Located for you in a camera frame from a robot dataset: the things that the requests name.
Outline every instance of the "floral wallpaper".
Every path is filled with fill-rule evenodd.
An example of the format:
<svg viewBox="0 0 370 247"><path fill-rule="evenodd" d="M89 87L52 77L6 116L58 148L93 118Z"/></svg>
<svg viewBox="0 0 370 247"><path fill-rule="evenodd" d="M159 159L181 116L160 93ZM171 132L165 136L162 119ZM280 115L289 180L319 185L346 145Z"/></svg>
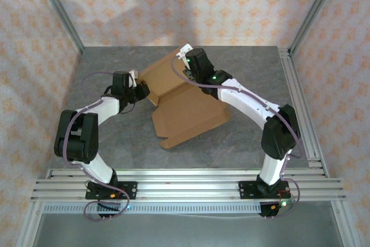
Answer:
<svg viewBox="0 0 370 247"><path fill-rule="evenodd" d="M79 55L49 0L0 1L0 246L45 175Z"/></svg>
<svg viewBox="0 0 370 247"><path fill-rule="evenodd" d="M326 0L295 56L330 174L370 244L370 0Z"/></svg>
<svg viewBox="0 0 370 247"><path fill-rule="evenodd" d="M61 0L86 46L277 45L314 0Z"/></svg>

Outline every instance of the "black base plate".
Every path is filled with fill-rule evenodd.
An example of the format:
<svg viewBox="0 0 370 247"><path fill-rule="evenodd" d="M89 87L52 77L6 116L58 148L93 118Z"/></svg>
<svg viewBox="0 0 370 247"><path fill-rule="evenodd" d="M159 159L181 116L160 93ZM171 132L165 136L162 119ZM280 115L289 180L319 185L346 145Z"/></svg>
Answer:
<svg viewBox="0 0 370 247"><path fill-rule="evenodd" d="M290 193L286 192L289 188L288 182L280 181L275 188L268 194L262 194L257 189L257 181L241 181L239 182L239 194L241 199L289 199Z"/></svg>
<svg viewBox="0 0 370 247"><path fill-rule="evenodd" d="M118 185L116 187L123 189L130 197L130 200L136 199L136 192L138 189L137 182L118 182ZM88 182L87 188L88 190L86 190L86 196L85 196L87 200L126 200L127 199L124 194L119 194L117 190L109 189L105 186L99 185L94 182Z"/></svg>

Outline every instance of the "gray work surface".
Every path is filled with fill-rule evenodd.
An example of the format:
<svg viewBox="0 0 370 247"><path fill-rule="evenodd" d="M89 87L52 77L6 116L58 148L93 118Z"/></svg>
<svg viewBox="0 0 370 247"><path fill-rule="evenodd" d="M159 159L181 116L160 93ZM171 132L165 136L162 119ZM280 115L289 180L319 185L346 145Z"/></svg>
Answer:
<svg viewBox="0 0 370 247"><path fill-rule="evenodd" d="M87 47L82 55L69 97L68 109L95 102L112 84L111 75L85 76L96 71L139 72L176 47ZM291 104L288 85L277 47L204 47L215 69L223 69L242 85L268 101ZM160 168L261 168L264 160L262 131L240 111L231 107L230 120L171 149L163 149L156 136L151 114L156 107L148 100L138 102L132 112L111 117L99 126L99 153L115 169ZM307 167L306 158L293 159L288 167ZM65 168L53 156L50 168Z"/></svg>
<svg viewBox="0 0 370 247"><path fill-rule="evenodd" d="M93 223L83 215L43 215L36 247L343 246L330 202L302 202L274 220L261 216L123 215Z"/></svg>

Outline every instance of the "cardboard box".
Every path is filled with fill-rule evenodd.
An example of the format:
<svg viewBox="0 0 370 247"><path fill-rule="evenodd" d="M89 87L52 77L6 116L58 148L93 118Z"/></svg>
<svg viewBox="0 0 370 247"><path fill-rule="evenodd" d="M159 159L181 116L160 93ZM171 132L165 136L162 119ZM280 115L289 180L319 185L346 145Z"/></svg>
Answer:
<svg viewBox="0 0 370 247"><path fill-rule="evenodd" d="M158 108L153 112L154 128L163 148L172 148L228 121L230 109L225 102L204 94L197 86L181 80L171 68L182 73L184 64L176 58L180 49L155 62L139 74L149 89L148 99Z"/></svg>

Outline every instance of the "purple cable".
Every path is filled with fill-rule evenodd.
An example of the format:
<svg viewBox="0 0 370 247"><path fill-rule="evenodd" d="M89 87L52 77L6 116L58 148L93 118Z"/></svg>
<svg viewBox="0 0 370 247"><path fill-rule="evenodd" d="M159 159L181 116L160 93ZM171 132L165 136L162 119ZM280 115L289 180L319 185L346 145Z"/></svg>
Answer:
<svg viewBox="0 0 370 247"><path fill-rule="evenodd" d="M254 99L255 101L257 101L259 104L261 104L264 108L267 108L268 105L266 103L264 103L263 101L261 101L259 98L257 98L255 95L251 94L250 92L246 91L246 90L241 90L239 88L236 88L236 87L232 87L232 86L222 86L222 85L210 85L210 84L200 84L200 83L197 83L197 82L194 82L194 81L191 81L187 78L185 78L181 73L179 73L176 68L175 68L175 60L177 59L177 57L174 57L171 61L171 68L173 70L173 72L179 77L181 78L182 80L184 80L185 82L189 83L189 84L192 84L192 85L195 85L197 87L203 87L203 88L215 88L215 89L229 89L229 90L235 90L237 92L240 92L240 93L244 93L246 94L247 96L251 97L252 99ZM297 156L293 156L292 154L289 154L286 156L285 158L285 161L284 161L284 164L282 166L282 170L280 171L280 179L283 180L283 181L291 181L295 184L295 186L297 187L297 191L298 191L298 195L297 195L297 200L296 202L299 201L299 199L301 198L301 190L298 186L298 183L293 180L293 179L290 179L290 178L287 178L287 179L284 179L283 178L283 171L285 170L285 167L287 165L287 161L288 161L288 157L295 157L295 158L302 158L304 155L305 155L305 152L302 148L302 145L301 145L301 142L299 141L299 138L297 137L297 135L295 134L294 130L291 128L291 126L289 125L289 123L286 121L286 119L284 119L284 117L282 115L280 115L279 113L277 113L277 111L273 110L272 108L268 108L268 110L270 112L272 112L273 114L275 114L282 122L283 124L288 128L289 132L292 134L295 142L297 143L298 147L299 147L299 151L301 152L301 155L299 157ZM277 218L277 217L281 217L283 215L285 215L286 213L282 214L282 215L279 215L279 216L274 216L274 217L271 217L272 219L273 218Z"/></svg>
<svg viewBox="0 0 370 247"><path fill-rule="evenodd" d="M113 215L113 216L109 216L109 219L111 220L112 218L116 218L116 217L118 217L118 216L120 216L126 209L127 209L127 207L128 207L128 205L129 205L129 203L130 203L130 198L129 198L129 195L124 191L124 190L122 190L122 189L120 189L120 188L118 188L118 187L114 187L114 186L111 186L111 185L107 185L106 183L103 183L103 182L101 182L100 180L97 180L97 179L95 179L93 176L91 176L87 171L85 171L85 169L81 166L81 165L79 165L79 164L74 164L74 163L71 163L71 162L69 162L68 161L68 159L67 159L67 144L68 144L68 138L69 138L69 133L70 133L70 131L71 131L71 129L72 129L72 125L73 125L73 123L75 122L75 120L83 113L83 112L85 112L85 111L88 111L89 109L91 109L91 108L94 108L94 107L96 107L96 106L98 106L98 105L100 105L101 103L103 103L103 100L102 99L100 99L98 102L96 102L96 103L94 103L94 104L92 104L92 105L90 105L90 106L87 106L87 107L85 107L85 108L83 108L83 109L81 109L80 111L78 111L77 112L77 114L75 114L74 115L74 117L71 119L71 121L69 122L69 124L68 124L68 126L67 126L67 130L66 130L66 132L65 132L65 138L64 138L64 142L63 142L63 159L64 159L64 161L65 161L65 163L67 164L67 165L71 165L71 166L73 166L73 167L75 167L75 166L77 166L78 168L80 168L80 170L82 170L84 173L85 173L85 175L87 175L90 179L92 179L93 181L95 181L95 182L97 182L97 183L99 183L100 185L102 185L102 186L105 186L105 187L107 187L107 188L110 188L110 189L113 189L113 190L116 190L116 191L119 191L120 193L122 193L122 194L124 194L125 196L126 196L126 198L127 198L127 203L126 203L126 206L119 212L119 213L117 213L117 214L115 214L115 215ZM86 214L86 209L87 209L87 207L89 206L89 205L91 205L91 204L104 204L104 205L117 205L115 202L103 202L103 201L92 201L92 202L89 202L85 207L84 207L84 209L83 209L83 215L88 219L88 220L90 220L90 221L92 221L92 222L100 222L100 221L104 221L105 220L105 217L103 217L103 218L91 218L91 217L89 217L89 216L87 216L87 214Z"/></svg>
<svg viewBox="0 0 370 247"><path fill-rule="evenodd" d="M82 89L83 89L84 93L87 94L87 95L89 95L89 96L91 96L91 97L93 97L93 98L96 98L96 97L99 97L99 96L96 96L96 95L91 94L88 90L86 90L86 88L84 86L85 80L87 78L89 78L90 76L92 76L92 75L113 75L113 73L111 73L111 72L93 72L93 73L90 73L90 74L88 74L87 76L85 76L83 78L83 80L82 80Z"/></svg>

